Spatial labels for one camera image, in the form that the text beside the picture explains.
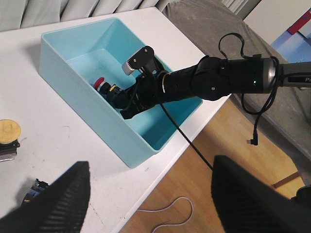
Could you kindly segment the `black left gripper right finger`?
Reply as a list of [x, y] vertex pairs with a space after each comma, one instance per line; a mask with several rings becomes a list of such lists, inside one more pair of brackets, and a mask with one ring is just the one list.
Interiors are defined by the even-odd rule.
[[225, 155], [217, 155], [211, 195], [226, 233], [309, 233], [311, 187], [288, 199]]

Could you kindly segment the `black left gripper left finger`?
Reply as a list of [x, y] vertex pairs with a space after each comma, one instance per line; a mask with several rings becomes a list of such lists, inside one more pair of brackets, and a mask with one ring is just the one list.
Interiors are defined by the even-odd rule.
[[87, 161], [76, 162], [28, 203], [0, 220], [2, 233], [79, 233], [90, 199]]

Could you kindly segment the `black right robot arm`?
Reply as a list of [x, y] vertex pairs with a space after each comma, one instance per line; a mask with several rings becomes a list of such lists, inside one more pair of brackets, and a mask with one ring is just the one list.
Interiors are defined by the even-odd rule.
[[267, 94], [279, 86], [306, 86], [311, 83], [310, 62], [278, 64], [276, 58], [225, 60], [203, 57], [198, 64], [167, 72], [155, 58], [143, 61], [133, 56], [125, 71], [141, 74], [131, 87], [118, 91], [111, 100], [124, 119], [157, 104], [192, 97], [216, 101], [229, 94]]

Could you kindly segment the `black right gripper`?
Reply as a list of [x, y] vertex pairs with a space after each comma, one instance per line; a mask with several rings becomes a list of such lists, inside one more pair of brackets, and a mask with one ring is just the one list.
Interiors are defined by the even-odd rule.
[[166, 103], [168, 100], [162, 87], [162, 79], [166, 74], [166, 72], [161, 72], [150, 77], [140, 74], [131, 87], [127, 89], [115, 88], [113, 91], [114, 108], [122, 109], [120, 114], [124, 119], [131, 119], [157, 104]]

